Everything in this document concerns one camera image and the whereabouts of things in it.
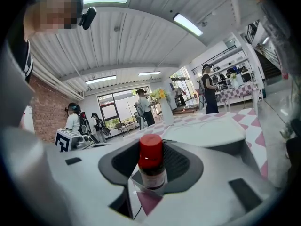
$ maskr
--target white ceiling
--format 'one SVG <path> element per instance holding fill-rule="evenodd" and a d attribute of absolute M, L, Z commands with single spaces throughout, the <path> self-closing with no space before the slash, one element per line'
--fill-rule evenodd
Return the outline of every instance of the white ceiling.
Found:
<path fill-rule="evenodd" d="M 238 28 L 241 18 L 254 13 L 244 0 L 128 0 L 93 6 L 97 15 L 90 29 L 35 35 L 31 42 L 35 60 L 77 92 L 168 77 L 204 52 L 218 35 Z M 204 34 L 196 37 L 173 23 L 177 13 Z M 202 21 L 207 21 L 206 27 L 200 25 Z M 150 71 L 161 73 L 153 78 L 138 76 Z M 109 75 L 117 78 L 85 84 Z"/>

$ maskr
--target flower vase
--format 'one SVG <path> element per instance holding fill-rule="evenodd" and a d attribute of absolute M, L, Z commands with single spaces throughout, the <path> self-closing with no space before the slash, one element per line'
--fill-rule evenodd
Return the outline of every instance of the flower vase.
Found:
<path fill-rule="evenodd" d="M 164 124 L 167 125 L 167 126 L 173 124 L 174 115 L 173 115 L 173 112 L 172 112 L 168 102 L 167 102 L 167 99 L 166 98 L 161 98 L 161 99 L 158 100 L 158 102 L 160 103 L 160 106 L 161 106 L 161 111 L 162 111 Z"/>
<path fill-rule="evenodd" d="M 237 79 L 231 79 L 231 85 L 232 85 L 234 88 L 238 89 L 239 84 L 238 84 Z"/>

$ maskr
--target brown bottle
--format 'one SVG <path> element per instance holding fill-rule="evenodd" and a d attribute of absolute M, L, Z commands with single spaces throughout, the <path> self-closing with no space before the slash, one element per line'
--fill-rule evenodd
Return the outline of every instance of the brown bottle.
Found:
<path fill-rule="evenodd" d="M 140 139 L 138 162 L 143 184 L 148 189 L 158 189 L 165 182 L 162 139 L 156 134 L 146 134 Z"/>

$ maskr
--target red brick wall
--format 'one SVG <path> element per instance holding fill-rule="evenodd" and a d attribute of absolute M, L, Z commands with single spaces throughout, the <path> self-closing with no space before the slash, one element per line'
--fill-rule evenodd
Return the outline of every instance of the red brick wall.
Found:
<path fill-rule="evenodd" d="M 74 101 L 33 75 L 30 86 L 35 90 L 30 102 L 35 134 L 40 139 L 53 143 L 56 130 L 66 125 L 67 113 L 64 109 Z"/>

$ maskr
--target pink and white checkered tablecloth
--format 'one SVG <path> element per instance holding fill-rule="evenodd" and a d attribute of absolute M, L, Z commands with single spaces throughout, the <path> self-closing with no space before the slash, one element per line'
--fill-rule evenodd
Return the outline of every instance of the pink and white checkered tablecloth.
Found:
<path fill-rule="evenodd" d="M 226 102 L 228 99 L 240 96 L 247 96 L 252 93 L 253 90 L 257 90 L 257 86 L 255 83 L 249 82 L 243 84 L 238 89 L 231 88 L 231 89 L 224 89 L 221 91 L 221 101 Z"/>
<path fill-rule="evenodd" d="M 215 114 L 186 114 L 174 117 L 174 123 L 171 126 L 185 125 L 189 122 L 197 121 L 209 121 L 216 117 L 225 115 L 226 113 L 215 113 Z M 261 175 L 265 178 L 268 176 L 268 162 L 267 162 L 267 150 L 265 146 L 264 136 L 262 129 L 260 127 L 259 120 L 256 116 L 255 110 L 244 109 L 236 113 L 228 112 L 228 116 L 231 116 L 235 121 L 237 121 L 242 128 L 246 131 L 246 142 L 250 147 L 250 150 L 256 160 L 258 168 L 260 168 Z M 169 126 L 164 124 L 164 121 L 160 121 L 150 127 L 146 127 L 134 134 L 126 136 L 125 140 L 140 139 L 144 134 L 157 134 L 163 135 Z"/>

